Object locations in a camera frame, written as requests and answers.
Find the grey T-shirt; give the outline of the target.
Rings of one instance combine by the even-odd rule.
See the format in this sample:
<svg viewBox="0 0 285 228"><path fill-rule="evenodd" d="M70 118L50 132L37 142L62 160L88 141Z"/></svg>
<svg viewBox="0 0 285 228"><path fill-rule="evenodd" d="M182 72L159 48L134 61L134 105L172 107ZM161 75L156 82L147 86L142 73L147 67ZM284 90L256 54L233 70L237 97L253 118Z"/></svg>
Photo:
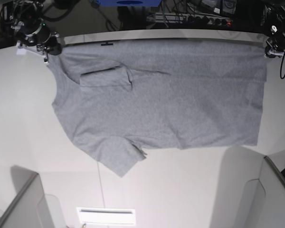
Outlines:
<svg viewBox="0 0 285 228"><path fill-rule="evenodd" d="M74 146L124 176L144 149L258 141L266 82L259 45L122 40L50 56L54 112Z"/></svg>

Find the blue box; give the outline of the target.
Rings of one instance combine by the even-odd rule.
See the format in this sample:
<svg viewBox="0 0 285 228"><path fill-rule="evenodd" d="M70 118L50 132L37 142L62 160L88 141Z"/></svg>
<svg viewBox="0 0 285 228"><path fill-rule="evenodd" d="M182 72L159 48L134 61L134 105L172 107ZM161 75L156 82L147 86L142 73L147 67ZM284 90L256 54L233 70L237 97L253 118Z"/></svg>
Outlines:
<svg viewBox="0 0 285 228"><path fill-rule="evenodd" d="M97 0L104 7L158 7L161 0Z"/></svg>

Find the white power strip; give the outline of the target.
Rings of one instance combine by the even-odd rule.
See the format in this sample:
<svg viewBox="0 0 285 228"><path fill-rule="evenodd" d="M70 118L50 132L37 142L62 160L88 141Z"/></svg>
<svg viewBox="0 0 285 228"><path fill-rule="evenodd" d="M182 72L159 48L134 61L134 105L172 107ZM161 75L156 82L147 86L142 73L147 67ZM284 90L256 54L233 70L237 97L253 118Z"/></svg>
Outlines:
<svg viewBox="0 0 285 228"><path fill-rule="evenodd" d="M211 14L176 14L176 13L149 13L146 21L151 23L162 23L164 25L172 24L201 24L213 26L231 27L233 20L230 18L218 17Z"/></svg>

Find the grey left partition panel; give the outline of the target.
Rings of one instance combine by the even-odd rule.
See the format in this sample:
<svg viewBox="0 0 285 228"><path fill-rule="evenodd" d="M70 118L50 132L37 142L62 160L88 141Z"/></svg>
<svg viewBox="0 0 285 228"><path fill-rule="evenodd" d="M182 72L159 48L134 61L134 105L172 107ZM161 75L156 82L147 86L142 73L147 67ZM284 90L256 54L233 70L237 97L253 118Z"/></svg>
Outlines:
<svg viewBox="0 0 285 228"><path fill-rule="evenodd" d="M53 228L41 178L34 172L0 217L0 228Z"/></svg>

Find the grey partition panel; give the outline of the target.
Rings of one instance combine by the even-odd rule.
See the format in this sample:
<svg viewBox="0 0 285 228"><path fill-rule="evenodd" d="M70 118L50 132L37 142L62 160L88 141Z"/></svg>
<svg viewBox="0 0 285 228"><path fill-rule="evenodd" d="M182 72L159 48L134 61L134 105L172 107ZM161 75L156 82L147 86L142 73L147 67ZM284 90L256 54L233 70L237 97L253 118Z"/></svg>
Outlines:
<svg viewBox="0 0 285 228"><path fill-rule="evenodd" d="M285 228L285 178L266 156L258 179L251 180L253 190L243 207L244 228Z"/></svg>
<svg viewBox="0 0 285 228"><path fill-rule="evenodd" d="M41 178L34 172L0 217L0 228L53 228Z"/></svg>

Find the grey right partition panel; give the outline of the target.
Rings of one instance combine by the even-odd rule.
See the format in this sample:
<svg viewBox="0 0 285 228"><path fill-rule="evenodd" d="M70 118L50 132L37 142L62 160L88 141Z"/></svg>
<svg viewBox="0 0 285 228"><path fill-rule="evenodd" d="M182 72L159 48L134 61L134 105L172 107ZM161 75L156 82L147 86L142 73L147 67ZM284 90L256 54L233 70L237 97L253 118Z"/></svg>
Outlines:
<svg viewBox="0 0 285 228"><path fill-rule="evenodd" d="M243 207L244 228L285 228L285 178L266 156L258 179L251 180L253 190Z"/></svg>

